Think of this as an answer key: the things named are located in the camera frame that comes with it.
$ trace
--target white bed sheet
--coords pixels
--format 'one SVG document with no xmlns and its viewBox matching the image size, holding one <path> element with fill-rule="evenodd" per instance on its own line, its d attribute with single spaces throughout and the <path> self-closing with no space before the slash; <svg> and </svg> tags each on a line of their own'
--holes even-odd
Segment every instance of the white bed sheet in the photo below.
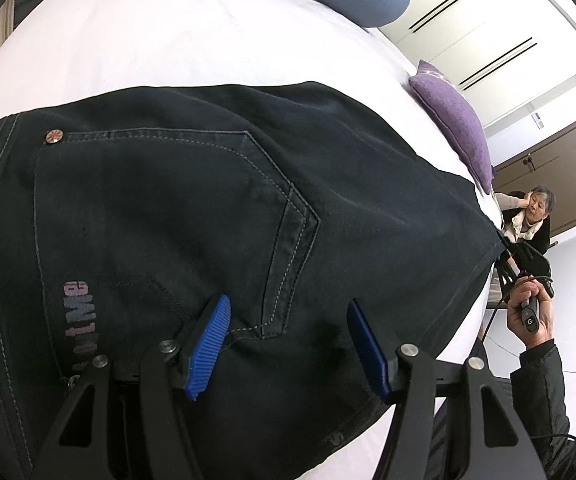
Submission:
<svg viewBox="0 0 576 480">
<path fill-rule="evenodd" d="M 378 30 L 313 0 L 45 0 L 0 49 L 0 118 L 134 86 L 312 80 L 371 108 L 434 167 L 472 181 L 411 96 L 414 71 Z M 494 200 L 476 193 L 500 226 Z M 465 360 L 486 296 L 483 290 L 440 359 Z M 389 410 L 302 479 L 372 478 L 391 418 Z"/>
</svg>

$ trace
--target silver bolt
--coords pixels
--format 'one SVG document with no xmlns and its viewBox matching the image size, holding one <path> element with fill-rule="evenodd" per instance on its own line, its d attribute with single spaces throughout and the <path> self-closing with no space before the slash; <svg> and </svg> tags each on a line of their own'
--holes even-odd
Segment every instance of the silver bolt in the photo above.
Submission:
<svg viewBox="0 0 576 480">
<path fill-rule="evenodd" d="M 55 144 L 63 139 L 63 132 L 61 130 L 50 130 L 46 134 L 46 144 Z"/>
<path fill-rule="evenodd" d="M 175 350 L 177 350 L 177 345 L 172 339 L 166 339 L 159 343 L 159 351 L 162 354 L 172 354 Z"/>
<path fill-rule="evenodd" d="M 414 357 L 419 353 L 419 348 L 412 343 L 405 343 L 401 345 L 401 353 L 408 357 Z"/>
<path fill-rule="evenodd" d="M 468 359 L 468 366 L 475 370 L 483 370 L 486 367 L 486 364 L 483 359 L 479 357 L 471 357 Z"/>
<path fill-rule="evenodd" d="M 97 357 L 95 357 L 94 359 L 92 359 L 92 365 L 95 368 L 103 368 L 107 364 L 108 364 L 108 356 L 105 356 L 103 354 L 100 354 Z"/>
<path fill-rule="evenodd" d="M 68 391 L 69 392 L 71 392 L 72 390 L 75 389 L 75 384 L 77 384 L 78 380 L 79 380 L 78 375 L 73 375 L 71 378 L 68 379 Z"/>
</svg>

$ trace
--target woman's hand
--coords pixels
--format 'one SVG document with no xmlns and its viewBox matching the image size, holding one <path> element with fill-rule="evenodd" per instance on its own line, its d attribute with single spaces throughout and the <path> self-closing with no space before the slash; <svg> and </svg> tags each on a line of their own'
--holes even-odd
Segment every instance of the woman's hand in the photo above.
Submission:
<svg viewBox="0 0 576 480">
<path fill-rule="evenodd" d="M 521 285 L 510 294 L 507 320 L 508 328 L 526 345 L 527 350 L 552 339 L 554 323 L 552 299 L 548 292 L 541 283 L 536 280 L 528 282 L 528 279 L 520 280 Z M 522 323 L 522 303 L 532 296 L 539 301 L 539 330 L 533 334 Z"/>
<path fill-rule="evenodd" d="M 525 197 L 519 199 L 519 207 L 521 209 L 526 209 L 530 205 L 530 197 L 532 196 L 532 191 L 528 193 Z"/>
</svg>

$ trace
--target back pocket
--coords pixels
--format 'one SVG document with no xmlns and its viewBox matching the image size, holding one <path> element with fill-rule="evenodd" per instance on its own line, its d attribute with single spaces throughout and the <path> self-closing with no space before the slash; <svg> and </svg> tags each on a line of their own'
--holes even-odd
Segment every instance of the back pocket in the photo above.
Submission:
<svg viewBox="0 0 576 480">
<path fill-rule="evenodd" d="M 65 132 L 41 148 L 34 208 L 64 376 L 98 353 L 136 370 L 218 292 L 226 345 L 284 332 L 318 225 L 247 132 Z"/>
</svg>

